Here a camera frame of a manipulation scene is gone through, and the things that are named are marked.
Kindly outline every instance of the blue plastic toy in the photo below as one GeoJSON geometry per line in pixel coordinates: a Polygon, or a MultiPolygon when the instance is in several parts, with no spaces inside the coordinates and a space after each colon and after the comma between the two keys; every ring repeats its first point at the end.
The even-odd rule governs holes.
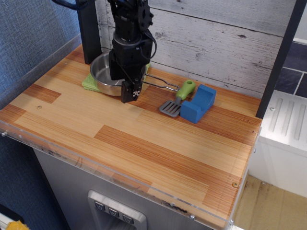
{"type": "Polygon", "coordinates": [[[215,96],[216,90],[200,85],[192,101],[181,104],[180,116],[196,124],[213,105],[215,96]]]}

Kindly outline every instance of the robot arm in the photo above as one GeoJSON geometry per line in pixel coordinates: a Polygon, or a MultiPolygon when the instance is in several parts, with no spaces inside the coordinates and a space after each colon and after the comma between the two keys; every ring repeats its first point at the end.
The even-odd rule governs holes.
{"type": "MultiPolygon", "coordinates": [[[[52,0],[73,10],[82,10],[95,0],[71,4],[65,0],[52,0]]],[[[109,53],[112,80],[124,79],[121,87],[123,103],[136,101],[142,90],[142,79],[156,41],[148,27],[153,24],[148,0],[108,0],[115,21],[113,49],[109,53]]]]}

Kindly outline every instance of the dark tile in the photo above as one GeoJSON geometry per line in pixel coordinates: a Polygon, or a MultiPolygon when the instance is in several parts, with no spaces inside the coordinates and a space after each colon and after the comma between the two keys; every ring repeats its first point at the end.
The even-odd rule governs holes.
{"type": "Polygon", "coordinates": [[[307,72],[307,46],[293,42],[283,66],[307,72]]]}
{"type": "Polygon", "coordinates": [[[294,94],[301,76],[301,72],[282,68],[275,89],[278,91],[294,94]]]}
{"type": "Polygon", "coordinates": [[[297,96],[307,98],[307,74],[305,73],[296,91],[297,96]]]}

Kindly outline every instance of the blue fabric wall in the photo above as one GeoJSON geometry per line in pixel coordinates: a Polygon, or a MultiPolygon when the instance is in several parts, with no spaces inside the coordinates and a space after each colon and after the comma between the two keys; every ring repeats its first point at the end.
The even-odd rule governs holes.
{"type": "MultiPolygon", "coordinates": [[[[52,54],[80,31],[77,13],[51,0],[0,0],[0,22],[1,109],[66,56],[52,54]]],[[[67,229],[31,149],[1,136],[0,204],[31,230],[67,229]]]]}
{"type": "Polygon", "coordinates": [[[77,13],[51,0],[0,0],[0,20],[0,98],[79,34],[77,13]]]}

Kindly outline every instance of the wire handle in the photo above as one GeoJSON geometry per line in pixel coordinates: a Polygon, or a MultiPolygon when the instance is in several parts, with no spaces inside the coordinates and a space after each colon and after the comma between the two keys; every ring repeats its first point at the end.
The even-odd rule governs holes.
{"type": "Polygon", "coordinates": [[[158,80],[160,80],[160,81],[163,81],[166,85],[174,86],[174,87],[176,87],[176,89],[173,89],[173,88],[171,88],[171,87],[164,86],[164,85],[156,85],[156,84],[153,84],[153,83],[150,83],[150,82],[146,82],[146,81],[142,81],[143,83],[146,83],[146,84],[149,84],[149,85],[158,87],[158,88],[166,88],[166,89],[169,89],[169,90],[172,90],[172,91],[175,91],[175,92],[177,92],[178,90],[180,90],[180,87],[179,87],[179,86],[174,85],[174,84],[172,84],[172,83],[169,83],[169,82],[165,81],[165,80],[162,79],[162,78],[159,78],[159,77],[156,77],[156,76],[154,76],[154,75],[147,74],[147,73],[146,73],[145,75],[146,75],[146,76],[149,76],[149,77],[152,77],[152,78],[155,78],[155,79],[158,79],[158,80]]]}

